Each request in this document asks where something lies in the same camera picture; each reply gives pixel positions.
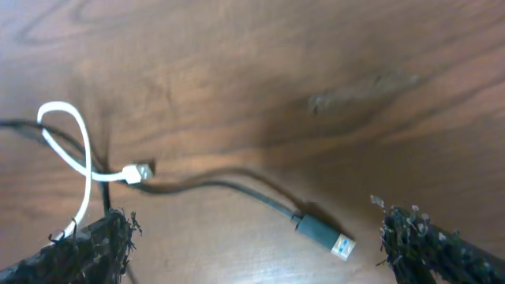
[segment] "black cord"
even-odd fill
[[[71,137],[69,134],[65,133],[64,131],[51,126],[51,125],[46,125],[46,124],[39,124],[36,121],[30,121],[30,120],[24,120],[24,119],[12,119],[12,120],[0,120],[0,127],[4,128],[11,128],[15,130],[21,130],[23,128],[31,128],[31,129],[46,129],[49,133],[59,137],[60,139],[64,140],[65,142],[69,143],[72,147],[75,148],[78,152],[84,154],[84,147]],[[46,141],[44,139],[40,139],[40,137],[33,137],[29,136],[29,138],[32,138],[39,142],[40,144],[43,144],[45,146],[48,146]],[[81,165],[84,165],[84,161],[82,159],[78,159],[75,155],[72,155],[71,153],[67,152],[72,158],[74,158],[76,161],[78,161]],[[95,172],[100,172],[102,174],[108,174],[104,169],[106,168],[105,165],[100,164],[99,160],[96,158],[96,156],[93,156],[94,162],[93,162],[93,170]],[[110,209],[110,195],[109,195],[109,185],[107,182],[99,182],[101,191],[102,191],[102,197],[103,197],[103,209],[107,213]],[[165,185],[149,185],[146,183],[138,183],[134,185],[128,185],[129,187],[139,189],[142,192],[149,193],[149,194],[155,194],[155,195],[168,195],[168,194],[178,194],[181,192],[188,191],[190,189],[200,189],[203,187],[207,186],[219,186],[222,188],[228,188],[228,189],[233,189],[238,192],[242,192],[247,196],[251,196],[252,198],[255,198],[256,200],[259,200],[263,202],[264,204],[268,205],[269,207],[274,208],[275,210],[281,212],[288,218],[292,219],[295,216],[295,212],[291,209],[289,209],[287,206],[279,203],[276,200],[273,200],[272,198],[265,196],[262,193],[257,192],[254,189],[251,189],[247,186],[230,182],[230,181],[218,181],[218,180],[210,180],[210,181],[202,181],[198,183],[193,183],[189,185],[171,185],[171,184],[165,184]]]

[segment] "brown wood tabletop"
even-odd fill
[[[0,111],[35,119],[69,101],[113,169],[155,159],[152,183],[211,171],[324,212],[357,242],[343,262],[240,193],[112,185],[144,229],[138,283],[392,283],[370,194],[505,257],[504,43],[501,0],[3,1]],[[419,81],[357,91],[390,70]],[[333,89],[353,92],[310,111]],[[67,114],[47,122],[80,136]],[[0,267],[45,245],[83,193],[49,148],[0,132]],[[102,213],[95,186],[85,222]]]

